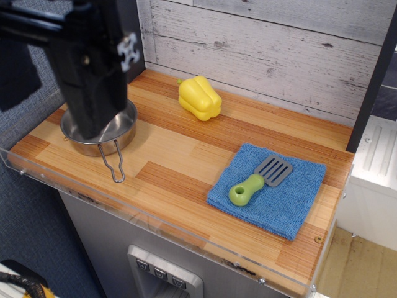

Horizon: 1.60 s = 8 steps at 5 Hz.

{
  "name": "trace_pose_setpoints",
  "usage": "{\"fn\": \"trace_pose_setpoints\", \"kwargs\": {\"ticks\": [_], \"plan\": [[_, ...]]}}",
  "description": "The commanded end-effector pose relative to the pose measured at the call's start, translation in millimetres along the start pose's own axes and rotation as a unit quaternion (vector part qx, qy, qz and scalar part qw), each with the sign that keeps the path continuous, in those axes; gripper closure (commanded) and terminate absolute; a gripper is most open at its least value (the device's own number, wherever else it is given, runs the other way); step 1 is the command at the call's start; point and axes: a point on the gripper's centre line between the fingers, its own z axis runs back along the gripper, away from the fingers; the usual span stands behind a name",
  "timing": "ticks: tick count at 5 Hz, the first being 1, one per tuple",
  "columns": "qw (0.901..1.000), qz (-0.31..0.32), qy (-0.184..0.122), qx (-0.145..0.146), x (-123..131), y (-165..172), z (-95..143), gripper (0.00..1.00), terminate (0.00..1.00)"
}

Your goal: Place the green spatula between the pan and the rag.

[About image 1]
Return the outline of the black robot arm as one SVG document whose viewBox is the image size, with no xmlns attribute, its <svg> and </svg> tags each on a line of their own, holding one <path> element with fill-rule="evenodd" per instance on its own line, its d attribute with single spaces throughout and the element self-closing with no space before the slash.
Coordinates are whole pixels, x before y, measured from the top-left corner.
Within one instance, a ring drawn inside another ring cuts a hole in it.
<svg viewBox="0 0 397 298">
<path fill-rule="evenodd" d="M 88 139 L 127 105 L 127 73 L 140 60 L 116 1 L 73 1 L 64 16 L 1 4 L 1 36 L 44 49 L 74 123 Z"/>
</svg>

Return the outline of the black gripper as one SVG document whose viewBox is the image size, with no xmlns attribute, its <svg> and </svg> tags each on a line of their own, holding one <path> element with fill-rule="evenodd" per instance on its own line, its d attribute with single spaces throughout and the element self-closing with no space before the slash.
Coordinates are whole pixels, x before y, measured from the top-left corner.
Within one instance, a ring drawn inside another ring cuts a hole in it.
<svg viewBox="0 0 397 298">
<path fill-rule="evenodd" d="M 96 137 L 127 105 L 127 82 L 138 62 L 138 36 L 125 30 L 118 1 L 73 1 L 50 63 L 84 139 Z"/>
</svg>

